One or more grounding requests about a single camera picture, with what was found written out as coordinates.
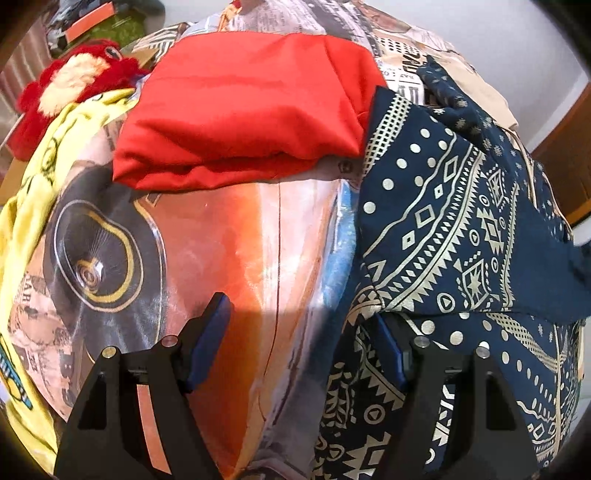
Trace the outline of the navy patterned hoodie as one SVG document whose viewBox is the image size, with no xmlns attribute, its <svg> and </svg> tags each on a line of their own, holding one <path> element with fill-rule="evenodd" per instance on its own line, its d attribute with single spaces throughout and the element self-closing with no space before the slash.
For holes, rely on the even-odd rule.
<svg viewBox="0 0 591 480">
<path fill-rule="evenodd" d="M 377 352 L 391 314 L 442 349 L 487 348 L 545 474 L 576 410 L 590 315 L 590 248 L 577 246 L 540 164 L 434 59 L 418 70 L 435 106 L 377 88 L 363 160 L 356 257 L 329 370 L 315 479 L 377 479 L 401 424 L 403 386 Z M 443 389 L 425 465 L 441 467 L 455 399 Z"/>
</svg>

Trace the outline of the printed newspaper bedsheet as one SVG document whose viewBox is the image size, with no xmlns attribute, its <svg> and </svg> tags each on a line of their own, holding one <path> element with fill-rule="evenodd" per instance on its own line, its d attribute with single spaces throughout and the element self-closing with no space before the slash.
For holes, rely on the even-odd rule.
<svg viewBox="0 0 591 480">
<path fill-rule="evenodd" d="M 180 40 L 252 31 L 327 35 L 370 51 L 384 85 L 431 100 L 418 76 L 428 59 L 502 127 L 518 122 L 507 100 L 448 42 L 363 1 L 229 1 L 204 20 L 180 22 L 121 47 L 148 71 Z M 188 402 L 225 478 L 249 464 L 290 393 L 311 333 L 328 318 L 353 243 L 349 194 L 363 156 L 327 157 L 274 181 L 214 189 L 137 190 L 113 178 L 112 160 L 131 108 L 82 147 L 25 268 L 8 320 L 9 339 L 50 408 L 57 446 L 95 361 L 107 346 L 148 349 L 204 312 L 221 292 L 231 314 L 207 379 Z"/>
</svg>

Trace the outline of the yellow cartoon cloth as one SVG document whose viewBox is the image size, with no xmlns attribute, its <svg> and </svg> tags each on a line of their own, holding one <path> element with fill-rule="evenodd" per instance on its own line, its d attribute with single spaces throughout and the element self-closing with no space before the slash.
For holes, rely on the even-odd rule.
<svg viewBox="0 0 591 480">
<path fill-rule="evenodd" d="M 54 420 L 9 339 L 9 314 L 79 150 L 103 126 L 135 106 L 133 92 L 132 88 L 112 90 L 64 107 L 36 147 L 16 195 L 1 210 L 1 382 L 8 392 L 5 416 L 26 451 L 49 474 L 58 450 Z"/>
</svg>

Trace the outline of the brown wooden door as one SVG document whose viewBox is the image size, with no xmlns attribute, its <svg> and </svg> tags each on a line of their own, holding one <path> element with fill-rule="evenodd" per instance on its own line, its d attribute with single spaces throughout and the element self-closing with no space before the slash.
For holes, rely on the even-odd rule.
<svg viewBox="0 0 591 480">
<path fill-rule="evenodd" d="M 590 215 L 590 84 L 534 150 L 571 225 Z"/>
</svg>

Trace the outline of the red folded garment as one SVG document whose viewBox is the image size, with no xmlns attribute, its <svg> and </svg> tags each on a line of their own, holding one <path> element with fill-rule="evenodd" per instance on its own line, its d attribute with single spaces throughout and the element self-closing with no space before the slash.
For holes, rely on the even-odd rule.
<svg viewBox="0 0 591 480">
<path fill-rule="evenodd" d="M 280 180 L 327 157 L 359 159 L 384 83 L 370 51 L 337 37 L 184 38 L 124 121 L 113 178 L 144 191 L 204 190 Z"/>
</svg>

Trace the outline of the red plush toy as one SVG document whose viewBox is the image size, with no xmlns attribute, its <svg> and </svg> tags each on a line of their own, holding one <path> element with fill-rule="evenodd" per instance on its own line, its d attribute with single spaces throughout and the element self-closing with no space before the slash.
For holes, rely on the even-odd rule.
<svg viewBox="0 0 591 480">
<path fill-rule="evenodd" d="M 22 120 L 9 136 L 8 149 L 14 158 L 30 160 L 50 123 L 67 105 L 130 88 L 147 73 L 137 59 L 122 55 L 114 41 L 92 40 L 75 47 L 52 61 L 18 97 Z"/>
</svg>

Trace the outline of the green patterned box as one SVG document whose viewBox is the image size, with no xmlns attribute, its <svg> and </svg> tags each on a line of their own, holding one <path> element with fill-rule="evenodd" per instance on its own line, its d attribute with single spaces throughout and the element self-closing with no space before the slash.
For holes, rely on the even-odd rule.
<svg viewBox="0 0 591 480">
<path fill-rule="evenodd" d="M 51 1 L 42 15 L 50 54 L 58 58 L 82 43 L 106 39 L 124 47 L 162 20 L 161 1 Z"/>
</svg>

